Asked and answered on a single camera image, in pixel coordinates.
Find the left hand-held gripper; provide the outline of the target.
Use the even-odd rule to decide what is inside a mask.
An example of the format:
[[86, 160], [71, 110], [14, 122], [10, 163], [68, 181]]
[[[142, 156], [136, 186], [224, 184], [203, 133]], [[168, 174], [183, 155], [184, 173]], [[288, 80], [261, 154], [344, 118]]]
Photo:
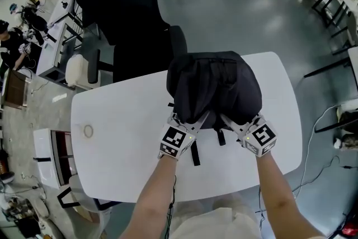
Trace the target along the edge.
[[195, 135], [197, 135], [209, 114], [210, 111], [207, 110], [195, 123], [186, 123], [186, 129], [189, 133], [179, 129], [180, 121], [174, 114], [171, 115], [167, 119], [168, 125], [164, 125], [160, 133], [158, 158], [161, 159], [163, 156], [169, 156], [179, 160], [181, 155], [190, 148], [195, 141]]

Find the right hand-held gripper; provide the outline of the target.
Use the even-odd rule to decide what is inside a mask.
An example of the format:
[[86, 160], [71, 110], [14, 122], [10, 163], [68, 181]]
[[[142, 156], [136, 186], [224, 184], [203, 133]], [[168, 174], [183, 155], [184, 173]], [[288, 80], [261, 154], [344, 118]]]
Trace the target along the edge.
[[220, 117], [237, 134], [241, 146], [252, 152], [256, 157], [264, 156], [275, 146], [277, 141], [276, 131], [271, 122], [266, 121], [261, 113], [257, 114], [247, 130], [245, 124], [239, 125], [224, 114], [220, 114]]

